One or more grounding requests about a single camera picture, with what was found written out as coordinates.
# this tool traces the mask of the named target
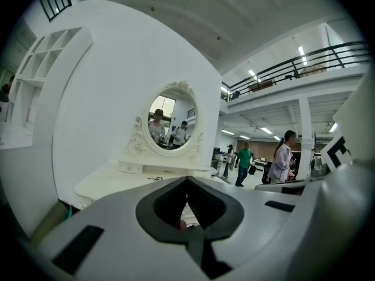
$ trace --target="man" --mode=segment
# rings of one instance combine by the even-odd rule
[[[148,130],[150,135],[157,144],[159,144],[161,139],[165,138],[165,128],[161,124],[163,114],[164,112],[162,109],[156,109],[154,112],[154,120],[152,122],[148,122]]]
[[[4,94],[9,95],[9,92],[11,91],[12,83],[13,83],[14,75],[9,79],[9,83],[4,84],[1,87],[1,90]]]
[[[250,167],[251,150],[249,149],[248,142],[244,143],[244,148],[238,153],[240,160],[240,167],[238,168],[238,177],[236,186],[242,186],[242,182],[247,177],[248,168]]]
[[[173,149],[178,149],[184,144],[189,136],[187,126],[188,123],[186,121],[181,122],[181,126],[174,131],[172,134],[173,136]]]

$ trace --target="person in mirror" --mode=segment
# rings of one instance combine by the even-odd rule
[[[233,145],[229,145],[228,148],[229,149],[228,149],[228,152],[227,152],[227,159],[226,159],[226,162],[225,162],[225,169],[224,169],[224,173],[223,173],[224,179],[228,179],[228,168],[229,168],[230,164],[232,163],[233,154],[234,154]]]
[[[268,178],[271,178],[271,183],[282,183],[288,178],[289,168],[295,164],[292,159],[291,146],[295,145],[297,136],[294,131],[288,130],[274,153],[274,162],[268,172]]]
[[[187,125],[188,123],[186,121],[182,121],[181,126],[177,127],[177,129],[172,134],[174,150],[181,147],[181,145],[183,145],[187,141],[187,138],[189,137],[188,128],[186,127]]]
[[[160,140],[165,138],[165,128],[161,123],[162,118],[163,111],[161,109],[156,109],[154,112],[154,120],[148,122],[148,130],[156,144],[159,144]]]
[[[249,143],[244,143],[244,148],[238,153],[238,159],[240,160],[240,167],[238,168],[238,177],[236,180],[236,186],[242,186],[242,182],[247,177],[247,172],[250,167],[251,150],[249,149]]]
[[[1,90],[4,94],[9,95],[9,92],[11,91],[12,83],[13,83],[14,75],[9,79],[9,82],[4,84],[1,87]]]

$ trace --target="floor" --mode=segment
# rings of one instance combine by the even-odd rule
[[[219,178],[222,179],[223,173],[224,173],[225,166],[220,167],[220,173],[219,173]],[[229,184],[235,184],[238,176],[238,168],[233,169],[233,171],[228,170],[228,179],[225,181]],[[262,176],[263,172],[256,170],[254,175],[248,174],[245,180],[242,182],[243,188],[244,189],[250,189],[253,190],[255,186],[262,184]]]

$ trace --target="long black hair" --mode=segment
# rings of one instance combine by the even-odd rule
[[[279,142],[279,144],[276,147],[276,150],[275,150],[275,153],[274,153],[274,158],[276,156],[277,150],[282,146],[283,143],[286,143],[292,135],[296,135],[296,133],[294,131],[291,131],[291,130],[286,131],[284,137],[281,139],[281,141]]]

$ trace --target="white curved wall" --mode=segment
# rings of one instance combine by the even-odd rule
[[[51,30],[87,26],[94,39],[64,91],[53,136],[59,198],[75,204],[75,185],[116,159],[152,92],[186,80],[201,105],[202,157],[209,165],[219,114],[221,76],[184,38],[124,5],[84,1],[62,12]]]

